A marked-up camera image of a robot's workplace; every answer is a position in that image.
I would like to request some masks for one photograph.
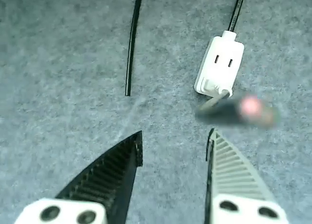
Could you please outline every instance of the screw hole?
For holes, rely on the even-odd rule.
[[[269,218],[277,218],[278,215],[275,211],[270,208],[262,207],[259,209],[259,214],[261,216],[269,217]]]
[[[216,56],[216,58],[215,58],[215,61],[214,61],[214,62],[215,62],[215,63],[217,63],[217,62],[218,62],[218,59],[219,59],[219,55],[217,55],[217,56]]]
[[[57,206],[50,206],[44,209],[40,214],[40,219],[44,222],[50,222],[58,217],[60,208]]]
[[[96,213],[93,211],[85,211],[78,216],[79,224],[91,224],[96,219]]]
[[[230,201],[223,201],[220,203],[220,208],[226,209],[228,211],[238,211],[237,205]]]

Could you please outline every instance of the black cable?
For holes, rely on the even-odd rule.
[[[129,50],[128,50],[128,62],[127,62],[127,74],[126,74],[126,96],[130,96],[131,93],[131,75],[132,75],[132,64],[133,64],[133,54],[135,49],[136,32],[137,32],[137,21],[140,13],[140,6],[142,0],[136,0],[135,9],[133,11],[131,30],[130,30],[130,40],[129,40]]]
[[[232,14],[232,18],[231,18],[231,21],[230,21],[230,25],[229,25],[228,31],[234,32],[234,28],[236,26],[237,19],[238,19],[239,12],[240,12],[240,9],[242,7],[243,1],[244,0],[237,0],[236,1],[236,5],[235,5],[235,8],[234,8],[234,11],[233,11],[233,14]]]

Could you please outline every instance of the carpet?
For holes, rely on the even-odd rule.
[[[272,130],[205,125],[194,89],[210,38],[236,0],[142,0],[132,93],[124,96],[135,0],[0,0],[0,220],[54,197],[143,130],[127,223],[203,223],[208,132],[258,169],[292,224],[312,219],[312,0],[245,0],[234,95],[273,102]]]

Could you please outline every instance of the electrical plug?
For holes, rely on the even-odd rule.
[[[244,53],[244,45],[235,38],[236,33],[226,30],[210,41],[194,84],[197,93],[214,98],[228,91],[232,96]]]

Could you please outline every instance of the power cord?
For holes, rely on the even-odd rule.
[[[130,96],[131,94],[131,77],[132,77],[132,66],[133,66],[133,55],[136,42],[136,32],[137,32],[137,21],[140,13],[142,0],[136,0],[135,8],[133,11],[130,39],[129,39],[129,49],[128,49],[128,61],[127,61],[127,72],[126,72],[126,90],[125,95]]]
[[[232,18],[231,18],[231,21],[230,21],[230,25],[229,25],[228,31],[234,32],[234,29],[235,29],[235,26],[236,26],[236,23],[237,23],[237,19],[238,19],[239,12],[240,12],[240,9],[242,7],[243,1],[244,0],[237,0],[236,1],[235,8],[234,8],[234,11],[232,13]]]

